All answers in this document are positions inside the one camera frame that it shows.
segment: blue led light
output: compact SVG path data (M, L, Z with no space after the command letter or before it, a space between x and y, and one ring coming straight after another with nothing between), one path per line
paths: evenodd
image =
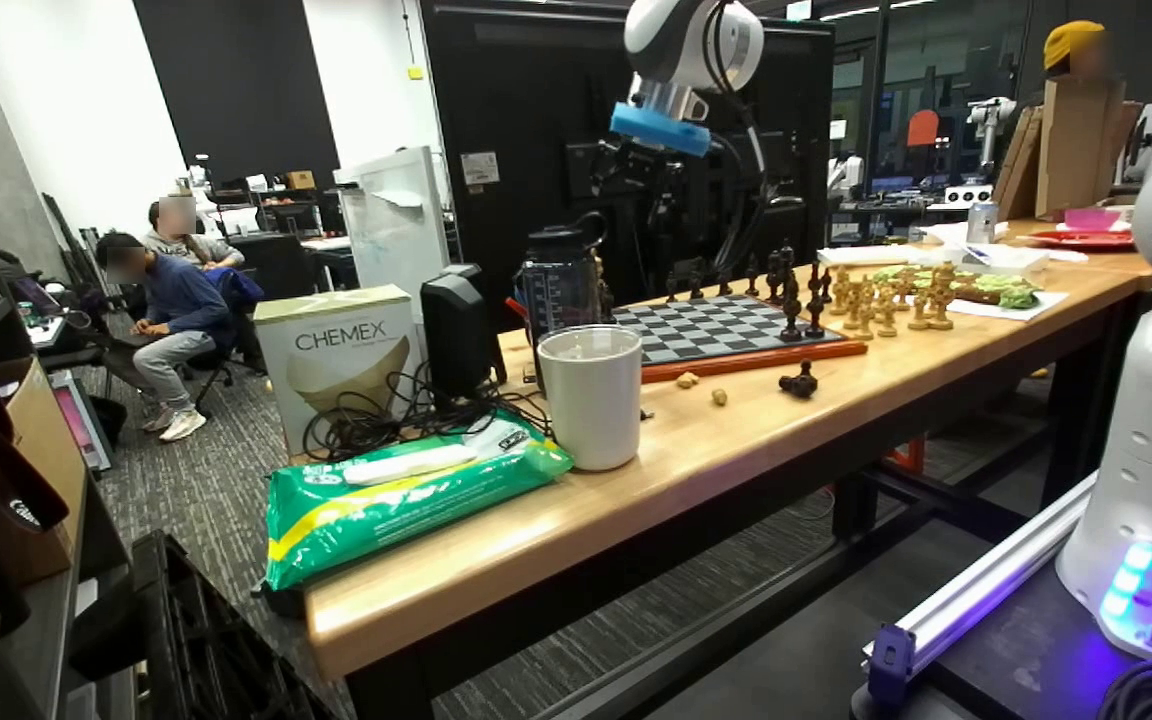
M1109 591L1101 601L1101 614L1106 617L1121 617L1128 611L1128 596Z
M1114 575L1114 589L1123 594L1135 594L1140 589L1140 575L1128 568L1119 568Z
M1146 541L1132 543L1128 548L1128 555L1123 559L1126 568L1146 571L1152 566L1152 544Z

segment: gray pants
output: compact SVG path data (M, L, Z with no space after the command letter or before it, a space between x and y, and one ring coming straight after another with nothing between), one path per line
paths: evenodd
M189 391L180 381L175 366L215 348L217 342L207 333L183 331L142 347L132 355L132 364L157 400L173 410L191 410L194 402L189 400Z

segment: chessboard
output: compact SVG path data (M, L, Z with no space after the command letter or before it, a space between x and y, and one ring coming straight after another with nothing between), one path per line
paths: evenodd
M657 305L617 306L613 318L643 338L644 382L859 355L863 342L826 329L824 338L781 340L785 311L748 295L721 295ZM808 323L798 319L799 329Z

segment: green package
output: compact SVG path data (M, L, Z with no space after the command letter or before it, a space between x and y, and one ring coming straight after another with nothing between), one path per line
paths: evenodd
M367 462L462 445L473 458L374 486L346 482ZM531 424L495 411L463 434L434 435L270 477L270 586L293 588L326 569L464 518L571 470L571 457Z

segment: white sneaker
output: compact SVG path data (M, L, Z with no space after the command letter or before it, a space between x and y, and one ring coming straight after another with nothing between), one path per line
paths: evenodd
M159 439L164 442L175 442L179 439L190 437L194 430L200 429L206 423L207 419L202 414L198 414L197 410L179 411L179 414L173 416L172 424L168 425L166 432L159 435Z
M141 425L141 429L145 430L147 433L161 433L164 430L168 429L173 418L175 418L175 410L167 406L161 406L159 407L159 414L156 418L151 418L147 423Z

